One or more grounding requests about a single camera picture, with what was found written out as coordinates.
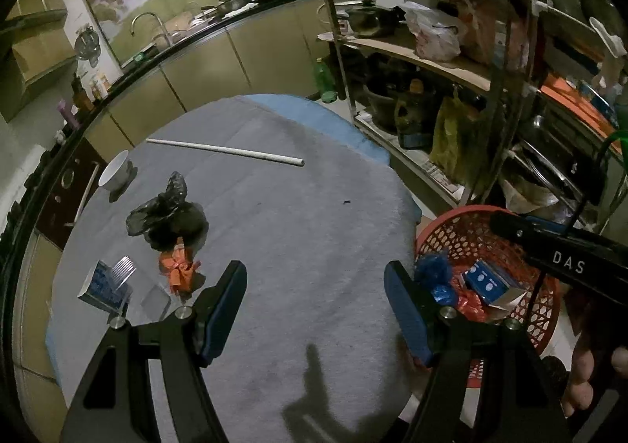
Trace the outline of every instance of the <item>round table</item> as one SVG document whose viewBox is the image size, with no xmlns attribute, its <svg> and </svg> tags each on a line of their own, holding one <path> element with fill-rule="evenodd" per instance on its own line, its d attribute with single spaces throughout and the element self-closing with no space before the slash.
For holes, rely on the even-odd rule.
<svg viewBox="0 0 628 443">
<path fill-rule="evenodd" d="M 77 299 L 86 274 L 128 255 L 166 285 L 158 252 L 129 237 L 125 220 L 177 170 L 209 223 L 195 250 L 205 286 L 230 260 L 248 271 L 225 350 L 203 370 L 229 440 L 378 441 L 409 398 L 383 285 L 390 260 L 409 268 L 413 259 L 416 213 L 396 173 L 246 97 L 202 106 L 152 137 L 302 157 L 305 166 L 150 143 L 131 151 L 136 178 L 116 201 L 96 191 L 53 283 L 51 353 L 68 405 L 107 329 L 108 315 Z M 128 318 L 148 322 L 133 299 Z M 176 442 L 159 367 L 150 363 L 161 440 Z"/>
</svg>

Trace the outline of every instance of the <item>white stick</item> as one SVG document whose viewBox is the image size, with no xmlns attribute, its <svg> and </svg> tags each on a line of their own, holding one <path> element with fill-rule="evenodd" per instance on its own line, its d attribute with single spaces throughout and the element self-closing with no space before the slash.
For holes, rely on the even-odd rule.
<svg viewBox="0 0 628 443">
<path fill-rule="evenodd" d="M 173 145 L 175 147 L 187 147 L 189 149 L 201 149 L 202 151 L 224 152 L 225 154 L 234 154 L 236 156 L 254 157 L 255 159 L 266 159 L 267 161 L 275 161 L 276 163 L 286 163 L 295 167 L 302 167 L 305 161 L 298 157 L 279 156 L 277 154 L 269 154 L 268 152 L 245 151 L 244 149 L 232 149 L 231 147 L 219 147 L 217 145 L 195 144 L 189 142 L 176 142 L 174 140 L 157 140 L 155 138 L 147 138 L 147 142 L 152 144 Z"/>
</svg>

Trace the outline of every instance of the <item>red laundry basket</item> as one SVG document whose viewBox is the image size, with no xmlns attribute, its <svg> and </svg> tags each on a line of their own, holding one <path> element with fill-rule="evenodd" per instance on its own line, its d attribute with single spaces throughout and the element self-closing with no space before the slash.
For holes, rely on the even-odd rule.
<svg viewBox="0 0 628 443">
<path fill-rule="evenodd" d="M 539 270 L 523 260 L 523 250 L 519 245 L 491 232 L 489 218 L 495 211 L 508 212 L 491 205 L 467 205 L 439 216 L 416 238 L 415 255 L 419 257 L 447 248 L 455 275 L 467 271 L 478 259 L 503 267 L 528 291 L 510 315 L 523 323 Z M 528 326 L 528 336 L 539 354 L 554 333 L 559 311 L 558 282 L 546 276 Z M 467 386 L 479 388 L 481 380 L 482 361 L 473 360 Z"/>
</svg>

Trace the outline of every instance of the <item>white cup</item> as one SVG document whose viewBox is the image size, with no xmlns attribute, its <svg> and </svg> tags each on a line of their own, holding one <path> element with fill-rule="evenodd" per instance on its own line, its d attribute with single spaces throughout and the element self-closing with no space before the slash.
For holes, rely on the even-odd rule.
<svg viewBox="0 0 628 443">
<path fill-rule="evenodd" d="M 129 179 L 131 174 L 131 162 L 129 151 L 120 152 L 112 159 L 98 179 L 98 186 L 108 192 L 117 192 Z"/>
</svg>

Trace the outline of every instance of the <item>person's hand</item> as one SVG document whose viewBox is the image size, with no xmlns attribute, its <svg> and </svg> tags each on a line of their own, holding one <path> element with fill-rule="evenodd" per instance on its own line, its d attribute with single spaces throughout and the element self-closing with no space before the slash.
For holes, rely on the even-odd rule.
<svg viewBox="0 0 628 443">
<path fill-rule="evenodd" d="M 597 355 L 598 360 L 600 359 L 598 351 L 604 348 L 611 331 L 609 321 L 613 320 L 607 310 L 599 307 L 593 308 L 586 319 L 582 334 L 573 349 L 571 372 L 563 394 L 563 411 L 567 417 L 578 409 L 585 410 L 591 406 L 593 387 L 589 380 L 598 365 L 595 357 Z M 628 378 L 628 349 L 615 349 L 610 362 L 622 377 Z"/>
</svg>

